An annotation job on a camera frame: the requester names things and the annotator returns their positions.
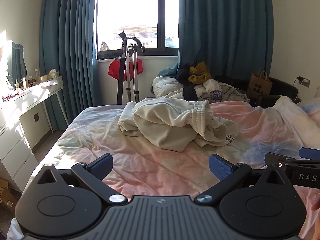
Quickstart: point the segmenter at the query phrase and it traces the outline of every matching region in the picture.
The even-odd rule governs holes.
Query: pink bedding
[[[114,167],[103,182],[127,197],[195,197],[218,182],[209,171],[211,154],[217,153],[232,163],[245,162],[259,169],[265,166],[267,152],[299,158],[301,147],[320,148],[312,140],[320,137],[320,130],[315,130],[316,123],[286,97],[281,97],[274,107],[267,109],[252,108],[240,101],[211,104],[215,116],[239,125],[239,136],[223,147],[200,148],[191,142],[182,153],[160,149],[144,137],[124,136],[117,126],[123,107],[100,106],[84,110],[39,164],[31,179],[46,163],[53,163],[57,169],[68,169],[77,162],[90,163],[110,153]],[[317,134],[302,139],[311,126]],[[308,209],[300,233],[304,238],[318,215],[318,212],[311,211],[311,206],[319,191],[303,187],[296,189]]]

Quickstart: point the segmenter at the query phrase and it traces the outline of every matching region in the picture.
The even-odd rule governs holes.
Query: baseboard
[[[35,154],[37,150],[39,150],[40,146],[43,145],[45,140],[47,140],[50,135],[52,135],[52,131],[49,130],[37,143],[36,145],[31,149],[32,153]]]

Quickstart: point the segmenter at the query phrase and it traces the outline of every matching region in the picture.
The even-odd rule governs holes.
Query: window pane
[[[165,0],[165,46],[179,47],[179,0]]]
[[[99,51],[121,49],[122,31],[147,48],[157,47],[158,0],[98,0],[97,20]]]

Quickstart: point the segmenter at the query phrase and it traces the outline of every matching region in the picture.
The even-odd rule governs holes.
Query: hand
[[[316,202],[312,206],[312,211],[320,208],[320,195],[317,196]],[[315,222],[315,233],[312,240],[320,240],[320,216],[317,217]]]

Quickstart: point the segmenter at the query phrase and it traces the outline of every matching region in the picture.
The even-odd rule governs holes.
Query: window
[[[122,54],[122,31],[145,46],[143,55],[178,55],[179,0],[97,0],[98,59]]]

